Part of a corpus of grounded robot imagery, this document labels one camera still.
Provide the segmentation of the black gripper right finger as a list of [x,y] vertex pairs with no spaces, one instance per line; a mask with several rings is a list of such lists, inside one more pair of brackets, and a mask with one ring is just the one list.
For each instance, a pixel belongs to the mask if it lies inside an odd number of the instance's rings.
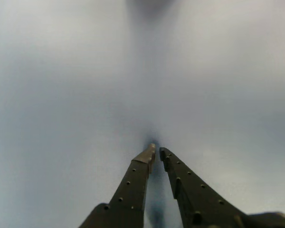
[[185,228],[248,228],[247,215],[227,202],[167,148],[160,159]]

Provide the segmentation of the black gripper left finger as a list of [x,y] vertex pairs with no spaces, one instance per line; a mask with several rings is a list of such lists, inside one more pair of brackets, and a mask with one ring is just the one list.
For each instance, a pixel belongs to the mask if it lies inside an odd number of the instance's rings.
[[132,159],[109,203],[97,205],[81,228],[142,228],[149,174],[155,161],[155,144]]

